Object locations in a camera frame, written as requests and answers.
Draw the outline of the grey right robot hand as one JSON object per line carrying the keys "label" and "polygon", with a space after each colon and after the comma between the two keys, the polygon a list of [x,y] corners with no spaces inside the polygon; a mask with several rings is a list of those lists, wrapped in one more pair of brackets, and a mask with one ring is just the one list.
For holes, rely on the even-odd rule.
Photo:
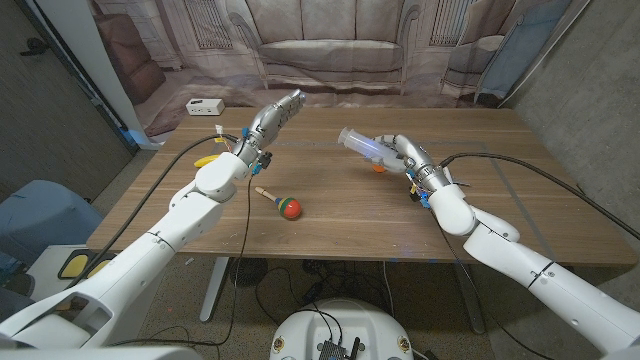
{"label": "grey right robot hand", "polygon": [[375,137],[374,141],[390,149],[385,156],[373,156],[371,162],[374,165],[395,173],[410,170],[414,180],[430,192],[453,184],[443,168],[437,166],[420,145],[405,135],[381,135]]}

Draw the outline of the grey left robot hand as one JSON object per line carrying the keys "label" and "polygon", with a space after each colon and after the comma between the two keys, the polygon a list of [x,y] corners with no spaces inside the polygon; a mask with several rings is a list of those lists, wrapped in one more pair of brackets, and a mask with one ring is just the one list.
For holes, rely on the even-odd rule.
{"label": "grey left robot hand", "polygon": [[297,89],[277,102],[265,106],[255,117],[243,139],[232,153],[246,165],[253,163],[259,154],[278,136],[286,123],[300,112],[306,95]]}

